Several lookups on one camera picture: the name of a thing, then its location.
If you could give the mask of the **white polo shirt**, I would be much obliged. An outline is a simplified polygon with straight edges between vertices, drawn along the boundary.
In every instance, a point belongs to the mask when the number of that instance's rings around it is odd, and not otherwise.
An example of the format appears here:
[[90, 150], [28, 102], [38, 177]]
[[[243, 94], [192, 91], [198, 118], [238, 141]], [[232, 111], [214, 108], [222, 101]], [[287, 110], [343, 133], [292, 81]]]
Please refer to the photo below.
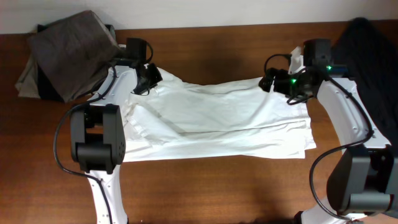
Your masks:
[[217, 85], [187, 83], [162, 70], [146, 96], [122, 107], [125, 162], [254, 156], [302, 159], [314, 149], [307, 106], [290, 106], [258, 78]]

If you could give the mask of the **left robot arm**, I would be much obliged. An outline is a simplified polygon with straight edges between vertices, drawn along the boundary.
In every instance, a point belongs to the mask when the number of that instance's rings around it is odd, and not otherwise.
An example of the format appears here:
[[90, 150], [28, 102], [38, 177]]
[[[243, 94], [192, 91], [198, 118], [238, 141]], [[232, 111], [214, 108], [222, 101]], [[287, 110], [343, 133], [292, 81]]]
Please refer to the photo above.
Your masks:
[[150, 60], [117, 60], [95, 83], [87, 103], [70, 114], [71, 156], [90, 183], [97, 223], [129, 221], [120, 185], [126, 138], [117, 99], [147, 95], [160, 81], [162, 76]]

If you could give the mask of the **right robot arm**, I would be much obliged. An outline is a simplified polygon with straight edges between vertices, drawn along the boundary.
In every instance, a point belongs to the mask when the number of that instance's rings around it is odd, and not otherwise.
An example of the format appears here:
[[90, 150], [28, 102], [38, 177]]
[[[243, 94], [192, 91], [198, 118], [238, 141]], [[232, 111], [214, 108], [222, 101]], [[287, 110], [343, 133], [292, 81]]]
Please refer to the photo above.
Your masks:
[[[340, 141], [310, 168], [310, 190], [317, 204], [298, 212], [291, 223], [361, 223], [380, 213], [397, 217], [397, 147], [372, 121], [346, 66], [302, 66], [294, 72], [265, 68], [259, 86], [267, 92], [285, 90], [288, 105], [317, 99]], [[326, 197], [320, 199], [315, 168], [335, 152], [343, 154], [328, 178]]]

